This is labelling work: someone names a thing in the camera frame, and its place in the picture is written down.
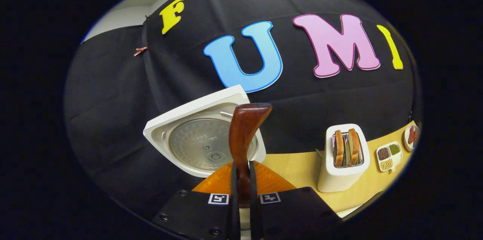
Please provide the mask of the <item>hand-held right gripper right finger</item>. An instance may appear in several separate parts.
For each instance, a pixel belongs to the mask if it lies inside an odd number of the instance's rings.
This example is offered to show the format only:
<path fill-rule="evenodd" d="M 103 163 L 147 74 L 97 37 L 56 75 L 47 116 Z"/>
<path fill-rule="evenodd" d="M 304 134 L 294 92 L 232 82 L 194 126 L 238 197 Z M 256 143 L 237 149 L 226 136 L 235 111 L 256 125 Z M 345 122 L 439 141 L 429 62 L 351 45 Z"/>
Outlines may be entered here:
<path fill-rule="evenodd" d="M 262 165 L 250 161 L 252 240 L 322 240 L 340 216 L 311 188 L 260 191 Z"/>

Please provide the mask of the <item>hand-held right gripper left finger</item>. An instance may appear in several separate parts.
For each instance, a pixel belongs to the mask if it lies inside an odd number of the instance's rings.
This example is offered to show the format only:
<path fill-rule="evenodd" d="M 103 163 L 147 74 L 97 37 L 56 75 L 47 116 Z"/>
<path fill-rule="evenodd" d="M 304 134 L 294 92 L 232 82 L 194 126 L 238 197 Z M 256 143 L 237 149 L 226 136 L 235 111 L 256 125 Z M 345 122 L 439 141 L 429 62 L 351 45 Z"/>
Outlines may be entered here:
<path fill-rule="evenodd" d="M 239 240 L 238 198 L 180 189 L 153 216 L 152 223 L 180 240 Z"/>

